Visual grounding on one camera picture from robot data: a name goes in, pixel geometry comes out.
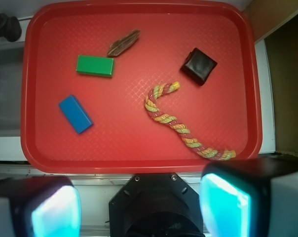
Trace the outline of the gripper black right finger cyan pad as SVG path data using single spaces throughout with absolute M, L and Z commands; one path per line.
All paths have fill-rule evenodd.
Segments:
M 212 161 L 199 196 L 213 237 L 298 237 L 298 157 Z

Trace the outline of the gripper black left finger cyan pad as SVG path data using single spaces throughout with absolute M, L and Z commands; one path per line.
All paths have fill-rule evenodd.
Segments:
M 65 176 L 0 179 L 0 237 L 77 237 L 81 203 Z

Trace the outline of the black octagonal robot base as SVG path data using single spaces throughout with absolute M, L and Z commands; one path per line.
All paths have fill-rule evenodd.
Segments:
M 175 173 L 136 174 L 109 201 L 112 237 L 202 237 L 199 194 Z

